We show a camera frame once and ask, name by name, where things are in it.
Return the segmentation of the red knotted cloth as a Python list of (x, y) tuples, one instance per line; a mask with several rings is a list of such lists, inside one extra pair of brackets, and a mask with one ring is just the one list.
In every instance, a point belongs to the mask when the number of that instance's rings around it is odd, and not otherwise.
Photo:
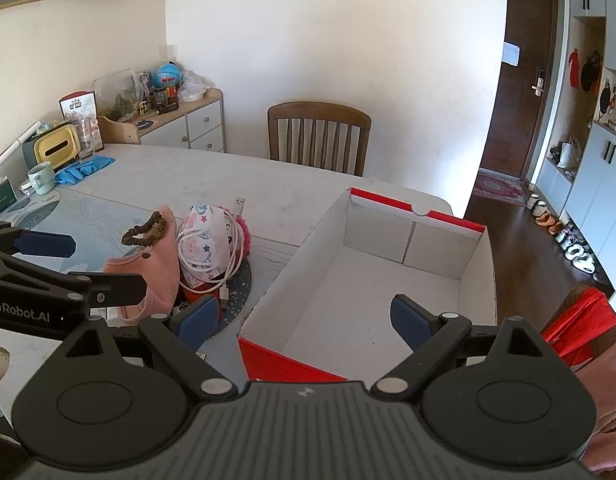
[(216, 300), (220, 301), (220, 289), (216, 284), (201, 283), (197, 287), (193, 287), (182, 280), (180, 283), (183, 295), (189, 304), (193, 304), (195, 301), (201, 299), (202, 296), (213, 296)]

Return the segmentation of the pink fleece pouch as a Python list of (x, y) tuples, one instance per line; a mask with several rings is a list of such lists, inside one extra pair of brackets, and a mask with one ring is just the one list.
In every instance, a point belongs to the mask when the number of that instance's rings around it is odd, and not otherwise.
[(177, 220), (168, 206), (161, 206), (158, 212), (167, 224), (159, 240), (150, 246), (137, 248), (129, 256), (109, 258), (102, 267), (104, 273), (140, 274), (146, 282), (146, 294), (142, 300), (117, 309), (118, 318), (124, 325), (136, 325), (142, 318), (157, 313), (169, 315), (178, 296)]

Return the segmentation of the brown hair scrunchie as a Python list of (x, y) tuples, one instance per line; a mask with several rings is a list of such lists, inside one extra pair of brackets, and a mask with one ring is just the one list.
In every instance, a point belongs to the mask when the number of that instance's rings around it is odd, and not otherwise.
[(162, 240), (168, 229), (168, 221), (159, 211), (154, 211), (140, 226), (126, 231), (121, 237), (124, 246), (150, 247)]

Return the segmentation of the red white cardboard box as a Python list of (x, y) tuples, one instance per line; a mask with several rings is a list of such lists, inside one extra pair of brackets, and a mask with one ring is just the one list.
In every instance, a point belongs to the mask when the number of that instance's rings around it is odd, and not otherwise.
[(433, 314), (497, 324), (488, 232), (349, 188), (243, 323), (237, 339), (248, 378), (372, 385), (411, 352), (391, 326), (399, 294)]

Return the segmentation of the pink plush toy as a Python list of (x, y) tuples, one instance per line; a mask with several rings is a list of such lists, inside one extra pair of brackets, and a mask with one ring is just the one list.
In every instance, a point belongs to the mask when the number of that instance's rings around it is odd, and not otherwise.
[(241, 255), (243, 258), (246, 258), (250, 253), (251, 234), (247, 223), (243, 217), (236, 217), (235, 222), (238, 225), (239, 255)]

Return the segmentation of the mint green mug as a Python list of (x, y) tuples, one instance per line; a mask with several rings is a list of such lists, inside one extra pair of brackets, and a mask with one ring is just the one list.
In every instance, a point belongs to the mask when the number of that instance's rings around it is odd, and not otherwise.
[(53, 191), (56, 186), (55, 172), (50, 162), (41, 162), (28, 171), (28, 178), (38, 195), (45, 195)]

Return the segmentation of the blue rubber gloves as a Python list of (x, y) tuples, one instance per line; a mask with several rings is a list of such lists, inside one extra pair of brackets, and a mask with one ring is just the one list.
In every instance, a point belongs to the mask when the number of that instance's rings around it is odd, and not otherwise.
[(82, 162), (74, 162), (55, 174), (55, 182), (60, 185), (75, 185), (113, 163), (114, 159), (112, 157), (100, 155), (82, 160)]

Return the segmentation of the yellow tissue box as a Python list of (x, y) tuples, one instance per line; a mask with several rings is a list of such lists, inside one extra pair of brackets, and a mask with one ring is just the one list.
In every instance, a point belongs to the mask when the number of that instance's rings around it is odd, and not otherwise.
[(29, 169), (49, 162), (54, 170), (64, 167), (79, 157), (80, 143), (76, 128), (63, 122), (53, 129), (35, 133), (22, 144), (22, 154)]

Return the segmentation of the red patterned doormat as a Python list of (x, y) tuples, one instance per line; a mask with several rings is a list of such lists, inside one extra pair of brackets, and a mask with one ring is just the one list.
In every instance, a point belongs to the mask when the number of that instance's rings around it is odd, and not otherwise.
[(526, 203), (526, 192), (520, 179), (483, 168), (477, 172), (472, 194), (514, 206), (523, 207)]

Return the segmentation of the row of shoes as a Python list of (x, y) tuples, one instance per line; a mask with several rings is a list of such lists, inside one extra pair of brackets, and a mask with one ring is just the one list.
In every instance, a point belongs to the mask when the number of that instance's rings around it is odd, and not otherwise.
[(535, 193), (528, 196), (525, 208), (534, 218), (536, 225), (545, 229), (558, 244), (564, 258), (575, 269), (588, 275), (596, 273), (596, 257), (573, 222), (558, 219), (556, 214), (552, 214), (548, 204)]

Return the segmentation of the pink scarf on chair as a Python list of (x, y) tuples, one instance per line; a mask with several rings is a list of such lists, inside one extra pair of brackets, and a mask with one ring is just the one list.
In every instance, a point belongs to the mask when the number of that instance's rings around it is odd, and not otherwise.
[(604, 474), (616, 469), (616, 342), (576, 375), (596, 404), (596, 426), (582, 462)]

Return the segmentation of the white drawer cabinet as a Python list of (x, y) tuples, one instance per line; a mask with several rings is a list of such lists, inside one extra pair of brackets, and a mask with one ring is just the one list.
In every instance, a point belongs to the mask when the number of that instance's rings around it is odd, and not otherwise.
[(150, 113), (129, 122), (97, 118), (105, 144), (134, 144), (225, 152), (223, 93), (210, 88), (194, 102), (181, 102), (166, 114)]

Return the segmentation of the blue globe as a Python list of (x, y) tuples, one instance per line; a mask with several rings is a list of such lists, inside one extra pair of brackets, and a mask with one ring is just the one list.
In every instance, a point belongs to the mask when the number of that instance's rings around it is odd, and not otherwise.
[(173, 62), (163, 64), (152, 74), (152, 84), (156, 89), (178, 88), (181, 81), (181, 70)]

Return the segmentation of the wooden chair far side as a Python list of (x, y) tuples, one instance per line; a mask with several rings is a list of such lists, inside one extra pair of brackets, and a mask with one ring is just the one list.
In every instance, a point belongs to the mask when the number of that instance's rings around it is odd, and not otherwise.
[(268, 109), (269, 156), (277, 162), (362, 177), (372, 119), (356, 108), (294, 101)]

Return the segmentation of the dark wooden door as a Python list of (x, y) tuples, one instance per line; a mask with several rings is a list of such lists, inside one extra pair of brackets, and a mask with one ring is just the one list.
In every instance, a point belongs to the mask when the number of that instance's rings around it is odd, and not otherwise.
[(523, 177), (550, 87), (558, 0), (508, 0), (506, 56), (480, 167)]

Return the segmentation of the white wall cabinets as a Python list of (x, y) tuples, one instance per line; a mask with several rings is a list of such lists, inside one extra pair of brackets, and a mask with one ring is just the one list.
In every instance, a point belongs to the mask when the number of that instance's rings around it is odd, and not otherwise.
[(616, 288), (616, 0), (570, 0), (568, 58), (537, 180)]

